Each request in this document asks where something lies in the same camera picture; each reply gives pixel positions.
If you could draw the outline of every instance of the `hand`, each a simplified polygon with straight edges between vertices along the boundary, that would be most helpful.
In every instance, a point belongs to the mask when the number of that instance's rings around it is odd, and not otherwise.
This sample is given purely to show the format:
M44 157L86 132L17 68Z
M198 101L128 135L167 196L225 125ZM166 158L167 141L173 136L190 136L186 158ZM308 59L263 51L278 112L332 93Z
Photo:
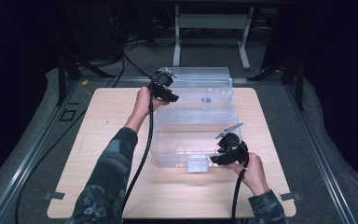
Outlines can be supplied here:
M241 173L242 164L231 163L228 168L233 170L237 175ZM260 157L254 153L249 153L248 170L243 175L242 182L252 191L254 196L269 191L266 176L264 174L263 162Z
M153 111L161 105L168 105L170 102L162 101L153 96ZM142 87L138 90L135 105L133 106L132 113L127 120L125 127L133 129L136 133L139 132L142 123L147 115L149 115L150 91L147 87Z

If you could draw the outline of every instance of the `camouflage sleeve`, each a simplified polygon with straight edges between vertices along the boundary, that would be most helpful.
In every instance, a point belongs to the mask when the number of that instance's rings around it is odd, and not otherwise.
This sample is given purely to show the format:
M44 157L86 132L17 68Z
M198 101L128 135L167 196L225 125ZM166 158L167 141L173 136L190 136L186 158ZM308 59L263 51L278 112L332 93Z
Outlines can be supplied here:
M109 142L65 223L121 223L121 212L138 136L122 128Z
M258 224L289 223L281 203L272 190L249 198L249 203L252 206Z

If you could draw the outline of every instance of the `person's arm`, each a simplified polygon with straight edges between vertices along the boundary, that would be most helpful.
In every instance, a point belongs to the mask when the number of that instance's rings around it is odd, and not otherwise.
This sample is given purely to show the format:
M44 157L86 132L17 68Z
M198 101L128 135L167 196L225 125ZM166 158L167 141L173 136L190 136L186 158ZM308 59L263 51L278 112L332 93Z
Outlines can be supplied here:
M86 187L76 200L74 213L65 223L121 223L137 133L149 115L149 99L148 88L142 87L126 124L97 160ZM154 110L167 104L153 97Z
M235 173L240 174L243 164L231 163L228 167ZM253 197L249 198L249 203L252 206L257 223L288 223L281 203L274 192L269 189L264 174L263 162L258 155L249 153L249 163L247 170L243 174L242 182L254 194Z

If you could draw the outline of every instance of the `metal frame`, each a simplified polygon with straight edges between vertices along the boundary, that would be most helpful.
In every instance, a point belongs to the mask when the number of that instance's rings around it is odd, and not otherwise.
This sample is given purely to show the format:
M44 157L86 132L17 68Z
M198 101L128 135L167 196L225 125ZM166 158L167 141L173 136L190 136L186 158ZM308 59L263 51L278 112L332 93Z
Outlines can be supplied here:
M68 86L69 94L72 93L76 89L77 81L72 81ZM69 100L69 97L66 97L64 100L65 103ZM24 160L22 161L19 169L17 170L16 174L13 175L10 183L7 185L4 193L0 198L0 223L4 220L7 212L9 211L10 207L16 202L17 198L19 197L21 188L25 183L25 180L28 178L30 172L37 164L38 158L40 158L43 152L43 143L46 140L48 133L50 132L51 128L54 125L54 121L59 117L61 112L64 110L64 106L56 106L52 115L48 119L47 126L43 129L43 132L40 134L38 141L30 147L27 155L25 156Z
M296 104L296 95L293 88L289 85L285 85L284 88L289 96L288 98L291 101L291 104L294 106L302 126L304 127L304 131L310 140L310 150L312 152L313 158L315 159L319 171L321 172L324 183L330 193L342 223L355 224L356 220L354 219L353 214L351 213L351 209L349 208L339 187L339 184L330 169L327 159L324 156L322 147L319 145L315 133L310 126L310 122L308 121L305 112L301 110Z
M248 14L226 15L226 14L180 14L179 6L175 6L175 49L173 53L173 66L179 66L181 41L181 28L205 28L205 29L242 29L241 42L238 42L238 50L241 56L242 67L250 69L248 56L246 54L246 40L248 38L254 8L250 7Z

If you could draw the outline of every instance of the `gray carpet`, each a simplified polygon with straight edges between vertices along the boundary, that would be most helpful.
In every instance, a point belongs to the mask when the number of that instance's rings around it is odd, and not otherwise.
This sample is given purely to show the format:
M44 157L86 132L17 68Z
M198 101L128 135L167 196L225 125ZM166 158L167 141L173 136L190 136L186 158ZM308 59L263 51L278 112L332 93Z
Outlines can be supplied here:
M243 81L244 78L254 76L256 70L259 70L264 47L268 41L268 32L255 30L250 36L247 52L252 68L249 71L244 71L241 68L241 60L236 47L237 37L241 34L218 33L218 35L216 36L215 33L203 34L203 38L200 38L199 34L195 33L189 34L188 38L184 37L181 66L228 67L234 78L235 87L252 87L256 90L289 188L303 197L302 200L296 202L297 213L290 218L292 223L344 223L312 155L310 140L300 122L296 106L291 101L290 97L292 96L287 91L290 88L282 86L279 81L271 81L279 75L269 77L269 81L258 83ZM140 42L135 49L128 50L127 54L146 73L152 74L162 66L171 66L173 47L172 45L162 47L148 42ZM121 64L115 63L102 69L115 75L121 69ZM38 140L44 128L48 126L49 118L55 110L59 110L59 116L52 123L51 129L40 146L44 153L50 149L51 151L31 175L22 194L19 210L20 223L62 223L62 220L47 217L49 201L43 197L46 192L52 192L57 186L62 168L81 124L82 117L79 116L87 108L91 99L86 91L93 92L97 88L113 86L113 82L109 78L99 78L87 69L82 69L82 74L83 78L89 80L89 84L83 89L79 81L73 82L68 79L66 82L68 90L71 90L71 85L75 86L73 91L67 92L67 100L61 107L56 106L58 101L57 70L52 70L47 74L49 84L45 99L19 144L0 171L1 199L27 153L34 147L38 147ZM128 65L117 88L143 86L147 82L141 79L141 76ZM354 220L358 223L358 175L342 159L339 150L326 133L318 98L307 81L304 85L303 100L304 113L316 133L317 140L342 189ZM14 223L14 214L15 206L9 204L1 223Z

